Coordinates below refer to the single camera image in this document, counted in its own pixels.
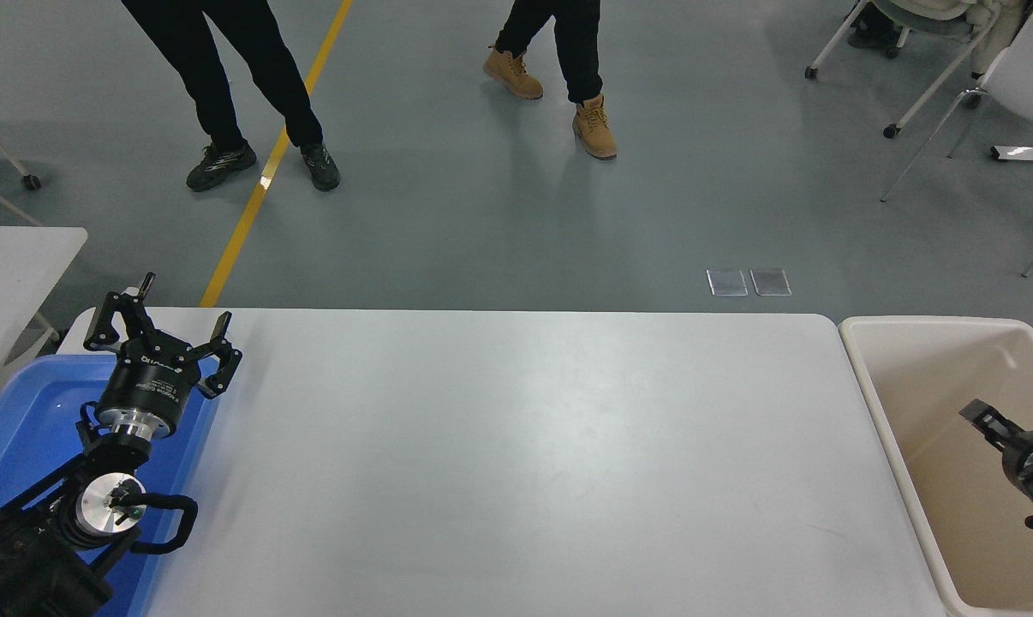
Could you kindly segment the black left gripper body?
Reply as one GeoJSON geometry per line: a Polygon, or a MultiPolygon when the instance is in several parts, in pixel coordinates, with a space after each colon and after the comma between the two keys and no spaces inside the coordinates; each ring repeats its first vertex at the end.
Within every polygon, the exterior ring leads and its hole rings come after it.
{"type": "Polygon", "coordinates": [[[200,378],[195,361],[182,363],[191,344],[173,337],[130,339],[118,349],[117,364],[99,398],[100,421],[137,410],[160,421],[179,421],[192,387],[200,378]]]}

